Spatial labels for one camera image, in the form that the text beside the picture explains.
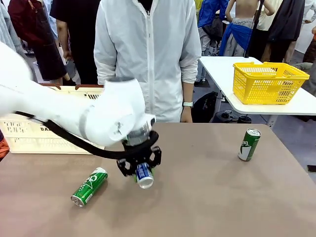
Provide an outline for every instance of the beige basket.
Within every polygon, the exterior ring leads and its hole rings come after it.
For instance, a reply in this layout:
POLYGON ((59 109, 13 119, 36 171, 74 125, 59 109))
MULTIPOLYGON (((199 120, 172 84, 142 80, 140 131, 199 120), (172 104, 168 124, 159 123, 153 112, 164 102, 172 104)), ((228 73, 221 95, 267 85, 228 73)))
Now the beige basket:
MULTIPOLYGON (((103 91, 100 87, 48 86, 59 93, 83 96, 89 99, 97 99, 103 91)), ((11 153, 90 155, 89 152, 57 136, 45 126, 20 115, 10 114, 0 118, 0 129, 8 142, 11 153)))

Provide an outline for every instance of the brown tabletop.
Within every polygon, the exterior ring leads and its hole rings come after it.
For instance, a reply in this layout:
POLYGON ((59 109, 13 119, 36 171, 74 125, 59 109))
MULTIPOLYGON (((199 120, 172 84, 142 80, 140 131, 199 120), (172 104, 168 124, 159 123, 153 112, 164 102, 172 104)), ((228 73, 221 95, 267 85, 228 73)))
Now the brown tabletop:
POLYGON ((252 127, 262 138, 244 162, 248 125, 156 124, 162 163, 148 190, 113 160, 10 154, 0 237, 315 237, 316 186, 267 126, 252 127), (79 208, 70 196, 99 166, 108 181, 79 208))

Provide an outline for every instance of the shirtless person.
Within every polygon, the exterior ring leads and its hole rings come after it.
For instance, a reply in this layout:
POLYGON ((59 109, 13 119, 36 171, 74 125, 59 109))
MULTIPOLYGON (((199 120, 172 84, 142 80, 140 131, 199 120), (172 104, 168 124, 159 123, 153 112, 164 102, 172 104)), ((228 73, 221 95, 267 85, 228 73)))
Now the shirtless person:
MULTIPOLYGON (((242 57, 248 47, 252 32, 253 17, 260 0, 230 0, 226 9, 226 17, 229 22, 222 40, 220 56, 242 57), (236 18, 233 19, 230 12, 236 2, 236 18)), ((264 1, 265 13, 268 16, 275 10, 269 0, 264 1)))

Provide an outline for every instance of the person in white jacket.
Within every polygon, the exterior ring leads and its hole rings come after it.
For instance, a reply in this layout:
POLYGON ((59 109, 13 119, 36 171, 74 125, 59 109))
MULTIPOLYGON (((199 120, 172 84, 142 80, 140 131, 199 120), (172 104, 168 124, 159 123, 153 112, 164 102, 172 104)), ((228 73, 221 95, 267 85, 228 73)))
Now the person in white jacket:
POLYGON ((194 0, 101 0, 94 59, 98 83, 136 78, 146 113, 192 122, 201 45, 194 0))

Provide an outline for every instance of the basket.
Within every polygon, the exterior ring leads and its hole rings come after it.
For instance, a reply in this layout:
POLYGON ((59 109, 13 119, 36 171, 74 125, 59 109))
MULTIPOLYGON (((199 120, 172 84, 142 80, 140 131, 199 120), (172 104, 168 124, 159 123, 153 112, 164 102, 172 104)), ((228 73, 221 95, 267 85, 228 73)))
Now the basket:
MULTIPOLYGON (((73 87, 49 85, 62 94, 72 94, 96 99, 103 89, 98 87, 73 87)), ((0 118, 0 129, 14 154, 72 154, 90 155, 89 152, 75 146, 51 132, 45 126, 32 122, 26 117, 9 114, 0 118)))
POLYGON ((285 63, 235 63, 233 92, 243 104, 285 105, 309 75, 285 63))

